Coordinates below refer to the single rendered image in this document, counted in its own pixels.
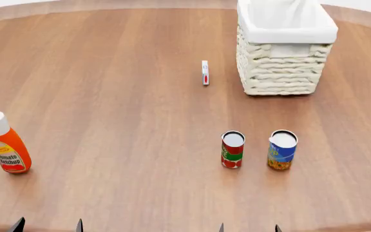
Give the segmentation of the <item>orange tomato ketchup bottle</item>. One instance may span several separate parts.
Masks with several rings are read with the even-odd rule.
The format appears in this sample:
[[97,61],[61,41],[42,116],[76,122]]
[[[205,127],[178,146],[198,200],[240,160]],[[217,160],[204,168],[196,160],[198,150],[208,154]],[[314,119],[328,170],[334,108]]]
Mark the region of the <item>orange tomato ketchup bottle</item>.
[[31,165],[32,160],[24,142],[0,111],[0,166],[7,173],[26,173]]

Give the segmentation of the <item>white cloth basket liner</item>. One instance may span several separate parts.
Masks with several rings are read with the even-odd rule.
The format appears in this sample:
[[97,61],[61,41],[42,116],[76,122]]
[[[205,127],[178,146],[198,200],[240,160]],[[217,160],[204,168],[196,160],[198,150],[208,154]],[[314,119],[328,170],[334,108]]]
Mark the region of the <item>white cloth basket liner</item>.
[[317,0],[238,0],[245,40],[270,45],[271,57],[307,57],[313,45],[334,44],[338,27]]

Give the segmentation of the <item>white wicker basket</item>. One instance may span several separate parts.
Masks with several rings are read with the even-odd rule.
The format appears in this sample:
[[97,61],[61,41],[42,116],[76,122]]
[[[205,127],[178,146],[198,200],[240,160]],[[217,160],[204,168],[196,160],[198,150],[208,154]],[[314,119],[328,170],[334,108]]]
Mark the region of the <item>white wicker basket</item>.
[[333,44],[308,44],[304,55],[274,55],[278,44],[248,42],[237,27],[236,67],[247,95],[315,92]]

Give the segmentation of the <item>red tomato sauce can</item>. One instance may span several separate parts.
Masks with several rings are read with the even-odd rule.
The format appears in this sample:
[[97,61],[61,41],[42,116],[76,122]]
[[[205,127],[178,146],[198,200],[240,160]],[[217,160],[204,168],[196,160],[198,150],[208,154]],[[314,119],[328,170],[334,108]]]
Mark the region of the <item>red tomato sauce can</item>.
[[227,131],[222,136],[221,162],[230,169],[242,166],[245,137],[239,131]]

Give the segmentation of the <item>blue soup can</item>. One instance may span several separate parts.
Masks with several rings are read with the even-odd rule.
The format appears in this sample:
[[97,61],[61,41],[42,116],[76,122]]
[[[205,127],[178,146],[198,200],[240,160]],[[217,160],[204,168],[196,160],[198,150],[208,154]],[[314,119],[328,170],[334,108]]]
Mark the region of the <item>blue soup can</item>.
[[269,137],[268,166],[280,171],[290,169],[297,145],[298,138],[293,132],[274,131]]

